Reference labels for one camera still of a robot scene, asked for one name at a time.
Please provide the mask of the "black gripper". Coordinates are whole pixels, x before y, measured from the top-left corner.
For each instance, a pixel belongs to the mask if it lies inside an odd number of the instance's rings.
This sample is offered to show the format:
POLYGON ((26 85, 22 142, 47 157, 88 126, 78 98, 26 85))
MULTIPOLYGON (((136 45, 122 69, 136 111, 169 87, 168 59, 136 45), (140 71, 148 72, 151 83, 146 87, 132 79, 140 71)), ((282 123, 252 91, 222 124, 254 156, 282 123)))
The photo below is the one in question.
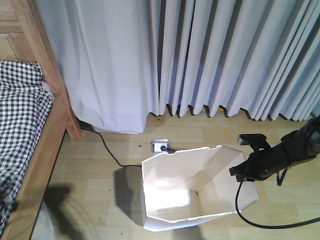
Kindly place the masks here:
POLYGON ((245 181, 264 181, 276 173, 277 153, 274 151, 252 152, 248 159, 237 166, 231 167, 229 173, 236 176, 238 182, 244 177, 245 181))

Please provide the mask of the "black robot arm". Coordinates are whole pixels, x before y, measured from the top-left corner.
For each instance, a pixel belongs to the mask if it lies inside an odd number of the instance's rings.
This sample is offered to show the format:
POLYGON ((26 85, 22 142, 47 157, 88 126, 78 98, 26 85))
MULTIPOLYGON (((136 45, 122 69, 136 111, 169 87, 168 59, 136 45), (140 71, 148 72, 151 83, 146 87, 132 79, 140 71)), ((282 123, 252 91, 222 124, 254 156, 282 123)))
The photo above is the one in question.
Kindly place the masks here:
POLYGON ((238 182, 264 181, 281 170, 313 160, 320 154, 320 118, 310 119, 303 127, 292 131, 271 147, 262 133, 244 133, 238 136, 241 146, 249 145, 253 152, 241 164, 231 167, 229 173, 238 182))

